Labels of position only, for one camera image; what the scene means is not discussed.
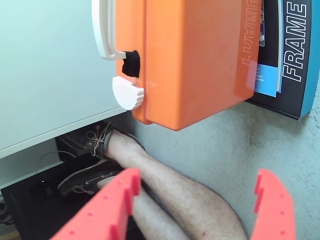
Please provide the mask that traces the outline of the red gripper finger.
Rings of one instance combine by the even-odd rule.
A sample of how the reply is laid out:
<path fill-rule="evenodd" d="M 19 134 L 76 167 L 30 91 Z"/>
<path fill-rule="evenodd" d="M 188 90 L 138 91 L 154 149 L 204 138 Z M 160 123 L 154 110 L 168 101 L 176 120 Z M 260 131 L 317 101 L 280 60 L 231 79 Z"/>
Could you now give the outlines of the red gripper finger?
<path fill-rule="evenodd" d="M 134 197 L 140 194 L 138 168 L 127 168 L 102 188 L 53 240 L 124 240 Z"/>
<path fill-rule="evenodd" d="M 257 214 L 253 240 L 295 240 L 294 201 L 280 179 L 270 170 L 260 169 L 254 188 Z"/>

